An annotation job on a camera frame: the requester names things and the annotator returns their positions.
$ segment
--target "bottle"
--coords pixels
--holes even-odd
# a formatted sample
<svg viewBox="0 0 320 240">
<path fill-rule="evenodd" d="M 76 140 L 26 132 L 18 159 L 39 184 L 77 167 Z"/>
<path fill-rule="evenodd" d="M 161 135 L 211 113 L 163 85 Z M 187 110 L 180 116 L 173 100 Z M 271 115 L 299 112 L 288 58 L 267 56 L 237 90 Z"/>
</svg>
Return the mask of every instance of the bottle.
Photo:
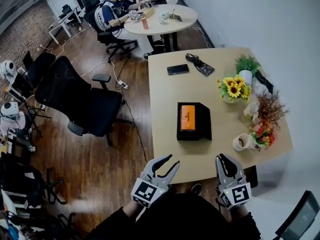
<svg viewBox="0 0 320 240">
<path fill-rule="evenodd" d="M 146 17 L 143 17 L 143 18 L 141 19 L 141 21 L 142 21 L 142 24 L 143 24 L 143 28 L 144 28 L 145 30 L 148 30 L 148 29 L 149 29 L 149 26 L 148 26 L 147 18 L 146 18 Z"/>
</svg>

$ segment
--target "black phone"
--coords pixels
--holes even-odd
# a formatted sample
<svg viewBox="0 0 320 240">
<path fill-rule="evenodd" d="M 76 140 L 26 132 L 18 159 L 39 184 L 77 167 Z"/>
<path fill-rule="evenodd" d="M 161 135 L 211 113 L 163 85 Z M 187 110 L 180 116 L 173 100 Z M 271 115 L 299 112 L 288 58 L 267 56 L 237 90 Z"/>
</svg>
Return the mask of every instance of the black phone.
<svg viewBox="0 0 320 240">
<path fill-rule="evenodd" d="M 177 66 L 169 66 L 166 68 L 166 70 L 168 71 L 169 76 L 189 72 L 189 68 L 188 68 L 187 64 L 177 65 Z"/>
</svg>

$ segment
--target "wooden floor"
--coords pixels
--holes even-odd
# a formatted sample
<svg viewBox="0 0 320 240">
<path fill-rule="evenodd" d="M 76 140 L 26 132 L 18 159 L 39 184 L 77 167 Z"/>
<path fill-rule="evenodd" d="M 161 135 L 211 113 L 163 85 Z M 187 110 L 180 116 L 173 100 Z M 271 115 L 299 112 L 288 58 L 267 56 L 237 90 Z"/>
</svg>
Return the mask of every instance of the wooden floor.
<svg viewBox="0 0 320 240">
<path fill-rule="evenodd" d="M 108 60 L 106 46 L 97 41 L 95 30 L 85 22 L 82 27 L 86 30 L 66 43 L 62 53 L 62 56 L 72 61 L 80 75 Z M 78 31 L 77 27 L 71 29 L 73 35 Z M 177 37 L 181 50 L 206 48 L 202 34 L 197 30 L 185 29 L 178 32 Z M 57 39 L 60 45 L 52 42 L 48 47 L 53 48 L 55 55 L 62 51 L 62 44 L 68 37 L 64 31 L 60 31 Z M 118 54 L 112 59 L 116 74 L 120 72 L 125 60 L 126 57 Z M 110 75 L 108 87 L 115 89 L 112 65 L 103 64 L 83 77 L 94 87 L 100 88 L 98 83 L 91 81 L 94 74 Z M 119 79 L 129 85 L 124 93 L 125 99 L 140 131 L 146 157 L 152 159 L 148 62 L 140 57 L 132 57 L 125 64 Z M 52 212 L 66 215 L 75 212 L 75 225 L 91 231 L 130 200 L 136 178 L 146 165 L 137 131 L 125 124 L 115 124 L 111 135 L 114 147 L 108 147 L 103 137 L 72 134 L 67 129 L 68 118 L 61 112 L 47 108 L 46 115 L 51 116 L 52 120 L 38 120 L 43 138 L 33 135 L 37 150 L 31 158 L 31 164 L 42 173 L 45 173 L 47 167 L 53 167 L 54 178 L 63 177 L 65 180 L 57 187 L 57 191 L 67 201 L 67 205 L 54 205 L 51 207 Z M 127 107 L 122 107 L 118 118 L 130 119 Z M 204 180 L 202 184 L 202 196 L 215 204 L 217 179 Z M 184 192 L 192 185 L 190 182 L 175 185 L 174 188 Z"/>
</svg>

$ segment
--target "green plant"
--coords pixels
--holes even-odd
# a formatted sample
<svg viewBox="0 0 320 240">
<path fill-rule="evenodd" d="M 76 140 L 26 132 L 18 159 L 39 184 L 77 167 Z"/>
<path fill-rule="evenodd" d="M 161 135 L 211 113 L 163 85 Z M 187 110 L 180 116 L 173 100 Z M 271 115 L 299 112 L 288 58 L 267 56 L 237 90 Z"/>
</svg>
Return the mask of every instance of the green plant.
<svg viewBox="0 0 320 240">
<path fill-rule="evenodd" d="M 246 57 L 244 54 L 241 54 L 239 58 L 235 60 L 236 62 L 236 73 L 239 74 L 242 70 L 249 70 L 251 71 L 252 75 L 254 76 L 260 67 L 260 63 L 250 55 Z"/>
</svg>

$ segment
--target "black sleeve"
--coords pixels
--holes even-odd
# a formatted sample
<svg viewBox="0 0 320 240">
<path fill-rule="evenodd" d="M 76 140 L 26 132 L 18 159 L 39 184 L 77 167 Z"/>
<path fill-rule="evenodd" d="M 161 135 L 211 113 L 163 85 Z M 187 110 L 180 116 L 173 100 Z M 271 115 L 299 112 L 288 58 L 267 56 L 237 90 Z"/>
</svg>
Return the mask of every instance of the black sleeve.
<svg viewBox="0 0 320 240">
<path fill-rule="evenodd" d="M 244 216 L 240 219 L 237 219 L 232 222 L 232 231 L 233 235 L 237 239 L 246 239 L 246 240 L 259 240 L 260 232 L 257 228 L 256 222 L 253 219 L 251 212 L 247 216 Z"/>
<path fill-rule="evenodd" d="M 86 240 L 110 239 L 112 236 L 121 237 L 126 232 L 131 231 L 136 220 L 129 218 L 121 207 L 115 213 L 111 214 L 106 220 L 100 223 L 85 238 Z"/>
</svg>

